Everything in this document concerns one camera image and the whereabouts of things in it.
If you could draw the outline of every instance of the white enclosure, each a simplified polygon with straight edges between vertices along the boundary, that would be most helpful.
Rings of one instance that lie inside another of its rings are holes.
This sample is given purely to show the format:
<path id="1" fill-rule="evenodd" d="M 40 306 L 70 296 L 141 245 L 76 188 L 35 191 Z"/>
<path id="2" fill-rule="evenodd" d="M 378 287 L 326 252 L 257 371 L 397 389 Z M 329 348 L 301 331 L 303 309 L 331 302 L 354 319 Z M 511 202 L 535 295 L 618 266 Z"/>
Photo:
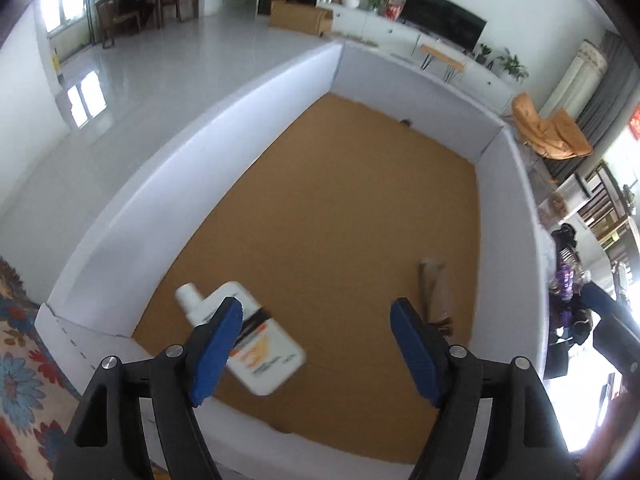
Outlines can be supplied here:
<path id="1" fill-rule="evenodd" d="M 476 165 L 481 247 L 470 349 L 505 362 L 524 355 L 542 373 L 547 307 L 535 206 L 508 127 L 439 80 L 357 46 L 328 43 L 198 118 L 135 174 L 87 232 L 36 320 L 81 392 L 102 357 L 146 357 L 130 336 L 173 260 L 253 161 L 329 91 L 410 118 L 416 130 Z M 142 409 L 151 458 L 162 464 L 150 404 Z M 213 458 L 256 480 L 401 480 L 412 469 L 279 433 L 215 399 L 195 413 Z M 464 478 L 475 477 L 487 416 L 483 403 Z"/>

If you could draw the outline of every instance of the television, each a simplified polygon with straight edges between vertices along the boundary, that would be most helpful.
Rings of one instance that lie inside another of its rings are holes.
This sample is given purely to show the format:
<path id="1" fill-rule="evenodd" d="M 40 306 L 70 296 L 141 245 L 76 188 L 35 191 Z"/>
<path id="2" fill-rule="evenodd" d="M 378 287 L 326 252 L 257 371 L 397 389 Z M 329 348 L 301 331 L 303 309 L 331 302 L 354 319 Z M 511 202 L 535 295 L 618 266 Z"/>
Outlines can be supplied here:
<path id="1" fill-rule="evenodd" d="M 473 50 L 486 21 L 449 0 L 406 0 L 401 22 Z"/>

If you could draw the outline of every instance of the blue gripper pad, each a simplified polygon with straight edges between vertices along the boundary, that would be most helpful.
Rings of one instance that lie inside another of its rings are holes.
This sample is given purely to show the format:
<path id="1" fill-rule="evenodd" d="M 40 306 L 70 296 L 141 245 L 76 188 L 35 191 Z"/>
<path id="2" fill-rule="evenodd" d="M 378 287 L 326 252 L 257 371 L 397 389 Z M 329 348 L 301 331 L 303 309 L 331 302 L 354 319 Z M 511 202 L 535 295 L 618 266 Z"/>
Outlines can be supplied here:
<path id="1" fill-rule="evenodd" d="M 438 384 L 438 369 L 420 334 L 420 328 L 424 326 L 420 316 L 408 300 L 402 299 L 391 305 L 389 321 L 418 393 L 434 408 L 439 408 L 442 391 Z"/>
<path id="2" fill-rule="evenodd" d="M 233 303 L 220 320 L 218 329 L 198 361 L 193 386 L 189 392 L 193 406 L 201 405 L 204 399 L 212 396 L 241 328 L 242 304 L 233 298 Z"/>

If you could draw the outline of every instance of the floral fabric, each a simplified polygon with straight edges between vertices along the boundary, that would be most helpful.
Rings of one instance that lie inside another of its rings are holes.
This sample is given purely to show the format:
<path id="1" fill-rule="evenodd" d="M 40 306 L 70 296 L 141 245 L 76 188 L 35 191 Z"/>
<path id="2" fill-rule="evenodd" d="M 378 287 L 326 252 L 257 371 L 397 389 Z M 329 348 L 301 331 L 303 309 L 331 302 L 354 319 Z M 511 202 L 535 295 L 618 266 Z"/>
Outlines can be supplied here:
<path id="1" fill-rule="evenodd" d="M 79 396 L 38 337 L 37 309 L 0 258 L 0 439 L 33 480 L 50 480 Z"/>

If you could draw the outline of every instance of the cork board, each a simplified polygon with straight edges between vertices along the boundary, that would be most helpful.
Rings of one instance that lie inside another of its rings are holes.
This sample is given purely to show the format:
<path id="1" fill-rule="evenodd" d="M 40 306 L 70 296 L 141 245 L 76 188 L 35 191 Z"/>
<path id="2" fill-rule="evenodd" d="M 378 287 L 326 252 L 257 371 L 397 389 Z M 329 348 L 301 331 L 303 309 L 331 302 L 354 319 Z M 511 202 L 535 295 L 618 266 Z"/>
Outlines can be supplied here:
<path id="1" fill-rule="evenodd" d="M 134 339 L 156 354 L 191 327 L 174 299 L 242 283 L 306 351 L 276 392 L 227 371 L 216 397 L 285 433 L 413 463 L 436 417 L 388 323 L 417 263 L 446 263 L 454 340 L 468 343 L 479 253 L 474 167 L 403 124 L 328 94 L 269 147 L 200 226 L 158 286 Z"/>

